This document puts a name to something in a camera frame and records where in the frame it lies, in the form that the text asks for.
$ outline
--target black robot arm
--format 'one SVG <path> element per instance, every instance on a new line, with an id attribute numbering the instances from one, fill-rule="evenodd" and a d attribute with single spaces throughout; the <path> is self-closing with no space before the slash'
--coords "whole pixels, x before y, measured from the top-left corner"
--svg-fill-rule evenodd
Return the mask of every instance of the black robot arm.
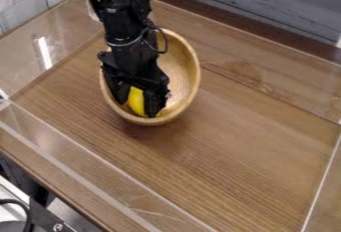
<path id="1" fill-rule="evenodd" d="M 156 117 L 168 105 L 170 78 L 158 66 L 169 41 L 164 30 L 149 19 L 150 0 L 90 0 L 106 28 L 111 52 L 99 53 L 107 86 L 117 102 L 129 101 L 131 87 L 144 91 L 145 114 Z M 166 39 L 160 48 L 157 33 Z"/>

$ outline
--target wooden bowl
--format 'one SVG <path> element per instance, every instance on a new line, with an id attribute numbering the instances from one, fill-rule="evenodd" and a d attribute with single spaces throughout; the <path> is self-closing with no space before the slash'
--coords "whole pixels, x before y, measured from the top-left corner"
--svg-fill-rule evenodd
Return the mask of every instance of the wooden bowl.
<path id="1" fill-rule="evenodd" d="M 160 117 L 140 117 L 129 105 L 121 106 L 117 103 L 101 71 L 102 91 L 111 108 L 126 120 L 140 125 L 161 125 L 173 121 L 190 106 L 198 91 L 201 71 L 196 51 L 182 36 L 170 30 L 165 30 L 165 32 L 170 39 L 170 50 L 165 55 L 161 55 L 160 66 L 170 76 L 172 98 Z M 158 35 L 158 39 L 161 47 L 164 47 L 162 35 Z"/>

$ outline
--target wooden table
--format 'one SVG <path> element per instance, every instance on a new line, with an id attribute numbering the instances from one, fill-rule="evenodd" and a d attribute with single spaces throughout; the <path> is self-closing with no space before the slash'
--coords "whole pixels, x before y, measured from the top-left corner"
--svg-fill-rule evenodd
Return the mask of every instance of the wooden table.
<path id="1" fill-rule="evenodd" d="M 14 91 L 0 149 L 106 230 L 300 231 L 340 137 L 340 67 L 161 1 L 154 7 L 201 60 L 188 113 L 152 128 L 115 115 L 98 79 L 103 32 L 70 0 L 2 40 L 2 59 L 25 63 L 18 45 L 39 65 L 38 33 L 55 35 L 57 61 L 81 47 Z M 31 78 L 16 79 L 19 90 Z M 327 217 L 340 210 L 325 207 Z M 309 231 L 336 231 L 339 222 Z"/>

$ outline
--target black cable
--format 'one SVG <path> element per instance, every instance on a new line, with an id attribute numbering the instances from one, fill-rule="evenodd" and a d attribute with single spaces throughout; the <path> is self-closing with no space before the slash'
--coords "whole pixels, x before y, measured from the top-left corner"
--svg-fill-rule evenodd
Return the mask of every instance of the black cable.
<path id="1" fill-rule="evenodd" d="M 25 227 L 23 232 L 30 232 L 30 228 L 31 228 L 31 226 L 33 226 L 33 216 L 31 216 L 29 207 L 27 207 L 19 200 L 15 200 L 15 199 L 0 199 L 0 205 L 6 205 L 6 204 L 16 204 L 16 205 L 19 205 L 19 206 L 23 208 L 23 210 L 26 211 L 26 215 L 27 215 L 27 224 L 26 224 L 26 227 Z"/>

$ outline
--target yellow object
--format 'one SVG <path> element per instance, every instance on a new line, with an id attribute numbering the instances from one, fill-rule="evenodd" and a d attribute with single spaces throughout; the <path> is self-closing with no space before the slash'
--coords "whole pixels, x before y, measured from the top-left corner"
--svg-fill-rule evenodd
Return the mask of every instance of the yellow object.
<path id="1" fill-rule="evenodd" d="M 145 113 L 145 92 L 137 87 L 131 87 L 129 106 L 138 116 L 148 117 Z"/>

